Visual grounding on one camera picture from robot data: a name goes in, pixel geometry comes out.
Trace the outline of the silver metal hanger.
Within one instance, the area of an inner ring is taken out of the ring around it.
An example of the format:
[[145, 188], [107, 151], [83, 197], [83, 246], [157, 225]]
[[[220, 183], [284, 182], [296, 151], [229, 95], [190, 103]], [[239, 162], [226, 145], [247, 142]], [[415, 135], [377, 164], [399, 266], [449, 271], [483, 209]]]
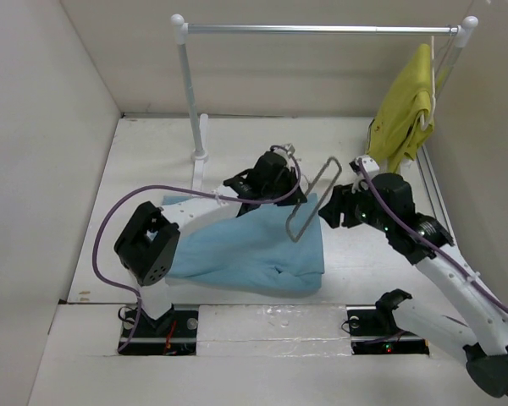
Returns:
[[326, 189], [323, 191], [321, 196], [317, 199], [316, 205], [311, 209], [309, 214], [307, 215], [305, 221], [301, 224], [301, 226], [297, 229], [295, 232], [293, 229], [293, 221], [295, 220], [297, 214], [301, 211], [301, 207], [303, 206], [303, 203], [297, 203], [294, 208], [292, 209], [291, 213], [288, 215], [285, 221], [285, 231], [287, 233], [287, 236], [290, 238], [290, 240], [293, 243], [298, 243], [302, 236], [304, 235], [305, 231], [308, 229], [314, 218], [318, 215], [318, 211], [322, 208], [323, 202], [329, 197], [329, 194], [332, 190], [332, 188], [336, 185], [337, 180], [339, 179], [340, 175], [342, 174], [343, 168], [339, 160], [335, 156], [329, 156], [326, 160], [326, 162], [320, 167], [318, 170], [316, 176], [307, 183], [307, 188], [305, 195], [309, 196], [311, 192], [316, 188], [319, 181], [322, 179], [325, 172], [332, 166], [335, 165], [336, 172], [334, 176], [329, 181]]

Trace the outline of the light blue trousers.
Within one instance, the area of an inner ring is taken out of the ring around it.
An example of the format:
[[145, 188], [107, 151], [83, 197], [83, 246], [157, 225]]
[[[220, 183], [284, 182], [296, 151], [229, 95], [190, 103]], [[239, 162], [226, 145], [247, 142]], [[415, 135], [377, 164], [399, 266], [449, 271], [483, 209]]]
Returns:
[[166, 278], [256, 294], [316, 293], [324, 274], [320, 220], [295, 243], [285, 230], [291, 211], [264, 205], [182, 237]]

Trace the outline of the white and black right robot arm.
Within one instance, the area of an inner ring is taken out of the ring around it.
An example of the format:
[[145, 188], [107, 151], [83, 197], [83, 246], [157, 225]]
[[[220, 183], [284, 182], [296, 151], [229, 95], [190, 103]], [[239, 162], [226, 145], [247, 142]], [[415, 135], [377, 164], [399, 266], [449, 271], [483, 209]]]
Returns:
[[432, 312], [408, 292], [394, 289], [375, 304], [379, 330], [401, 329], [426, 338], [464, 364], [489, 396], [508, 395], [508, 307], [466, 265], [450, 233], [435, 218], [417, 212], [411, 186], [400, 175], [382, 173], [337, 185], [318, 214], [331, 228], [368, 225], [381, 231], [464, 320]]

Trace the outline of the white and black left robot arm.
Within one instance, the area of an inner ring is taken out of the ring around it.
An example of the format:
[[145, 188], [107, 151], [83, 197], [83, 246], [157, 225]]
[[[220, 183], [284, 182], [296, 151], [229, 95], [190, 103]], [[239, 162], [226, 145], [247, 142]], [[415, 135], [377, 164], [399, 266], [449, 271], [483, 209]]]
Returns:
[[181, 240], [214, 223], [256, 211], [263, 206], [297, 206], [307, 202], [301, 170], [291, 144], [274, 145], [254, 167], [222, 182], [209, 196], [166, 206], [140, 204], [114, 244], [121, 264], [141, 288], [170, 272]]

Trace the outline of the white plastic hanger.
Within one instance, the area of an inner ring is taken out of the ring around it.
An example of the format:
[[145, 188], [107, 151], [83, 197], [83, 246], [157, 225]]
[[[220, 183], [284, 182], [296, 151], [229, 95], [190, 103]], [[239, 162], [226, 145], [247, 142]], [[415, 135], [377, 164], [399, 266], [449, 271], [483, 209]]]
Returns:
[[428, 127], [432, 124], [434, 119], [434, 113], [436, 109], [436, 77], [435, 77], [435, 69], [434, 69], [434, 63], [435, 63], [435, 38], [434, 36], [430, 37], [430, 110], [428, 112], [428, 115], [425, 113], [422, 113], [419, 116], [419, 123], [420, 123], [420, 129], [421, 131], [425, 132]]

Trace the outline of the yellow-green garment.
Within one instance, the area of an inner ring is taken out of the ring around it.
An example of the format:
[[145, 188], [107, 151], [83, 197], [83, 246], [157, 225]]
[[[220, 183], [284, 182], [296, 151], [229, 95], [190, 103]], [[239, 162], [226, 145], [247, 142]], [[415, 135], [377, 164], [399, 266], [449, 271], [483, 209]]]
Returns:
[[386, 172], [398, 173], [413, 161], [433, 133], [434, 121], [423, 132], [419, 116], [430, 110], [430, 45], [418, 47], [400, 71], [367, 131], [366, 154]]

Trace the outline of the silver and white clothes rack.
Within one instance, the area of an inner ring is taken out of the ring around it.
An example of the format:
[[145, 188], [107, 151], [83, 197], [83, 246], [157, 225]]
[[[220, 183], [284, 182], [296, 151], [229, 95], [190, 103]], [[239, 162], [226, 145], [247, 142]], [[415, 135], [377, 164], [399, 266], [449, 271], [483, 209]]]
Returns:
[[170, 19], [194, 142], [192, 189], [207, 171], [212, 115], [351, 115], [372, 108], [375, 85], [391, 76], [390, 54], [421, 40], [447, 39], [450, 50], [434, 65], [436, 91], [478, 27], [458, 25], [200, 24]]

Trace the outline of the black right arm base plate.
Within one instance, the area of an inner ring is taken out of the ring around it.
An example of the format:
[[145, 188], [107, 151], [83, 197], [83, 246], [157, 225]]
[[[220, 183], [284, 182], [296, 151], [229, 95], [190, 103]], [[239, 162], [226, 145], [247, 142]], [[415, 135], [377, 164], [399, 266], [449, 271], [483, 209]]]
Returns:
[[402, 289], [384, 293], [375, 304], [350, 304], [340, 328], [351, 338], [353, 355], [430, 355], [428, 342], [396, 325], [393, 311], [412, 296]]

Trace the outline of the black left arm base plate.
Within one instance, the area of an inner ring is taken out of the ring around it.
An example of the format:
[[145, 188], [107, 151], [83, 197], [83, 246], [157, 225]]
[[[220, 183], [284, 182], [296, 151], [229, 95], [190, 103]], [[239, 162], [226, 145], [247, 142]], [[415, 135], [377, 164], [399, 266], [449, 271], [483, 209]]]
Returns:
[[118, 354], [126, 356], [190, 356], [196, 354], [199, 308], [172, 306], [158, 319], [141, 310], [135, 324], [137, 309], [119, 309], [122, 322]]

